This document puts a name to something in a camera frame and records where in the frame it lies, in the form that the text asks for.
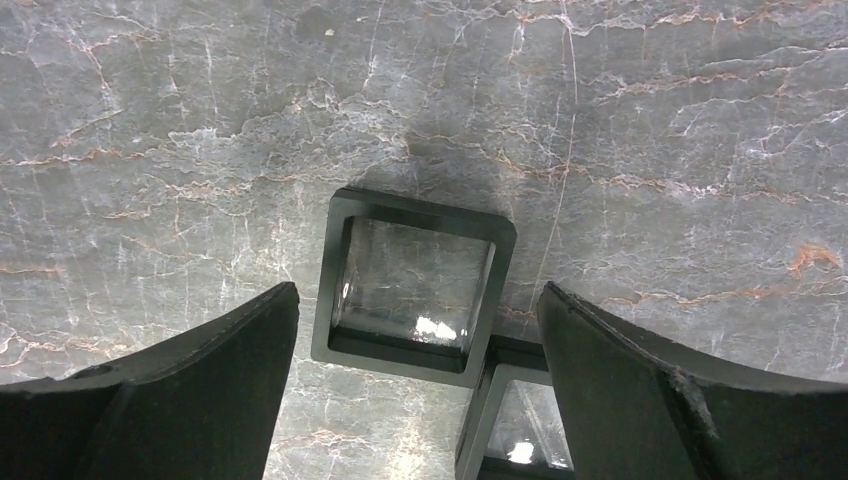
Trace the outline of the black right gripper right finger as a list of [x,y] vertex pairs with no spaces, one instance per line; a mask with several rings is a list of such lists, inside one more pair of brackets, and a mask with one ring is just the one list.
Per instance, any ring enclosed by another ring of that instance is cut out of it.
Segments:
[[843,479],[847,387],[748,367],[554,283],[537,317],[580,479]]

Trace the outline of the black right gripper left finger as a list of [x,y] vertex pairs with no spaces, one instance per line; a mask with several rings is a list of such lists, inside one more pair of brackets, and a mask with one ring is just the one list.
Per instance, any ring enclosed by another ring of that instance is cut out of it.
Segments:
[[283,282],[136,353],[4,385],[2,477],[261,478],[298,319]]

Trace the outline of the black display frame box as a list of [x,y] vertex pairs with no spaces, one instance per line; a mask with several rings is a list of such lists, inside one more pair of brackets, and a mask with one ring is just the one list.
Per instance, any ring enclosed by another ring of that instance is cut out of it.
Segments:
[[345,187],[330,199],[315,360],[470,387],[517,232],[506,217]]

